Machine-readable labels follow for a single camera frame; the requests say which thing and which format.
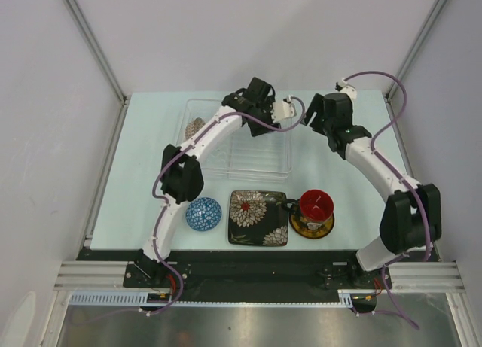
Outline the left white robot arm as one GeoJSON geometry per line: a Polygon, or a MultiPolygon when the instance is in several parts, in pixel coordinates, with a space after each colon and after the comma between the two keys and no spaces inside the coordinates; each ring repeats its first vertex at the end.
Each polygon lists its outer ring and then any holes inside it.
{"type": "Polygon", "coordinates": [[[201,163],[224,139],[247,125],[252,136],[280,131],[275,118],[274,87],[254,77],[247,87],[226,95],[212,118],[181,145],[163,150],[161,170],[151,193],[163,202],[154,229],[138,252],[134,266],[141,279],[152,287],[161,285],[166,275],[175,275],[166,263],[171,252],[178,218],[204,188],[201,163]]]}

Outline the clear wire dish rack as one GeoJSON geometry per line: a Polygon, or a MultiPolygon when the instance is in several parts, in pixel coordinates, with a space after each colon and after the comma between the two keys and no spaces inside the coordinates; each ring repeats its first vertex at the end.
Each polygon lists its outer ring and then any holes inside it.
{"type": "MultiPolygon", "coordinates": [[[[178,128],[180,145],[193,135],[193,126],[209,122],[219,109],[217,99],[189,99],[178,128]]],[[[201,163],[203,177],[282,182],[291,172],[291,133],[270,132],[252,137],[247,126],[225,138],[201,163]]]]}

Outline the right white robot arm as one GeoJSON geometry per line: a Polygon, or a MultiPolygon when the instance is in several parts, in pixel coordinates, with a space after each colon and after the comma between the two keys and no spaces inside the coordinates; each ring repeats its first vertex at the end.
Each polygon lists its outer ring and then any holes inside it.
{"type": "Polygon", "coordinates": [[[317,93],[303,124],[325,136],[329,148],[359,170],[385,203],[379,236],[357,250],[347,269],[349,282],[364,288],[374,271],[401,259],[416,248],[426,257],[442,235],[441,193],[433,184],[421,184],[405,175],[375,147],[372,135],[352,122],[353,99],[345,92],[317,93]]]}

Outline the beige patterned bowl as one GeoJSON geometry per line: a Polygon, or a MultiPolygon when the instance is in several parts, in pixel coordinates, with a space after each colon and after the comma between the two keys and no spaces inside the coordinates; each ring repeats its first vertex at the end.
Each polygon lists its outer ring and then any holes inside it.
{"type": "Polygon", "coordinates": [[[190,121],[185,127],[185,140],[192,138],[200,129],[206,125],[204,119],[197,117],[190,121]]]}

